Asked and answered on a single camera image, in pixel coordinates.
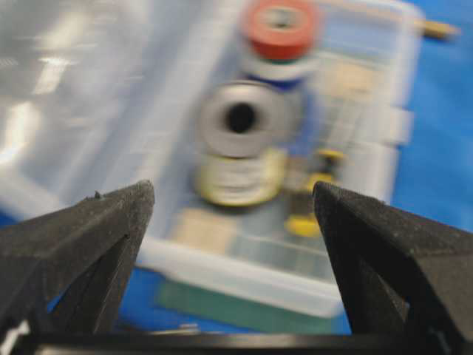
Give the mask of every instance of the yellow object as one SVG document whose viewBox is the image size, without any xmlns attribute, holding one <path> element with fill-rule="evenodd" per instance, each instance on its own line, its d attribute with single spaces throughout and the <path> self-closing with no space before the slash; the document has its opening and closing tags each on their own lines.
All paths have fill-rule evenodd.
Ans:
<svg viewBox="0 0 473 355">
<path fill-rule="evenodd" d="M 317 181 L 324 181 L 326 183 L 333 182 L 333 176 L 331 174 L 325 174 L 323 172 L 316 172 L 309 177 L 309 181 L 307 182 L 305 188 L 308 191 L 313 190 L 313 186 L 316 184 Z"/>
<path fill-rule="evenodd" d="M 338 150 L 332 149 L 319 149 L 317 151 L 319 155 L 323 155 L 324 157 L 335 158 L 335 159 L 344 159 L 345 154 L 339 152 Z"/>
<path fill-rule="evenodd" d="M 460 32 L 458 28 L 450 24 L 430 20 L 419 21 L 418 26 L 422 29 L 424 36 L 436 39 L 447 39 Z"/>
<path fill-rule="evenodd" d="M 289 216 L 285 222 L 285 228 L 293 234 L 303 237 L 317 237 L 320 233 L 320 227 L 314 216 Z"/>
</svg>

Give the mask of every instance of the black plastic part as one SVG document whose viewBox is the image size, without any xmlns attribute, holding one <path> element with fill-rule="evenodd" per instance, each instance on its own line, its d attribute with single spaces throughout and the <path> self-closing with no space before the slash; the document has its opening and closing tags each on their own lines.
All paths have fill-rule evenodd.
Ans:
<svg viewBox="0 0 473 355">
<path fill-rule="evenodd" d="M 402 337 L 360 335 L 106 335 L 23 337 L 14 354 L 408 354 Z"/>
<path fill-rule="evenodd" d="M 352 331 L 404 333 L 422 354 L 470 354 L 473 234 L 328 183 L 314 197 Z"/>
<path fill-rule="evenodd" d="M 0 230 L 0 334 L 25 319 L 34 331 L 110 330 L 153 204 L 143 181 Z"/>
</svg>

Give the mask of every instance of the solder wire spool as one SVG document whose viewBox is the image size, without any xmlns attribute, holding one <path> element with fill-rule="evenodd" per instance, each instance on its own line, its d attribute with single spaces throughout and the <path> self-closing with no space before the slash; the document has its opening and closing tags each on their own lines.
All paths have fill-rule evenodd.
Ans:
<svg viewBox="0 0 473 355">
<path fill-rule="evenodd" d="M 294 115 L 286 97 L 266 84 L 234 81 L 211 92 L 197 124 L 205 146 L 197 191 L 226 206 L 248 206 L 275 196 L 286 158 L 276 143 L 287 139 L 287 123 Z"/>
</svg>

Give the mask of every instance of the spool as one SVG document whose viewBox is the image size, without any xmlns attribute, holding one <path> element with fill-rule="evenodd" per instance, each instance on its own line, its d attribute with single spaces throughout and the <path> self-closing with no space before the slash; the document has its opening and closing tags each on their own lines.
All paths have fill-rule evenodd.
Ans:
<svg viewBox="0 0 473 355">
<path fill-rule="evenodd" d="M 320 12 L 303 0 L 259 0 L 244 15 L 242 32 L 264 59 L 292 61 L 313 46 L 320 18 Z"/>
<path fill-rule="evenodd" d="M 249 206 L 274 197 L 282 185 L 286 152 L 276 143 L 290 132 L 295 110 L 283 94 L 255 81 L 214 90 L 200 109 L 205 144 L 196 188 L 223 206 Z"/>
<path fill-rule="evenodd" d="M 295 114 L 292 104 L 269 85 L 233 81 L 203 101 L 198 131 L 212 155 L 256 157 L 292 133 Z"/>
</svg>

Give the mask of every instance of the spool center hole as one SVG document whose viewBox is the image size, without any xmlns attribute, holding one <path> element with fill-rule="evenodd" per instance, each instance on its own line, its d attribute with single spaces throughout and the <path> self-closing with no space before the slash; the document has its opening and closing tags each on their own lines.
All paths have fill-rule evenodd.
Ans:
<svg viewBox="0 0 473 355">
<path fill-rule="evenodd" d="M 248 104 L 239 103 L 233 105 L 225 116 L 225 124 L 229 130 L 235 133 L 246 133 L 254 128 L 257 122 L 256 112 Z"/>
</svg>

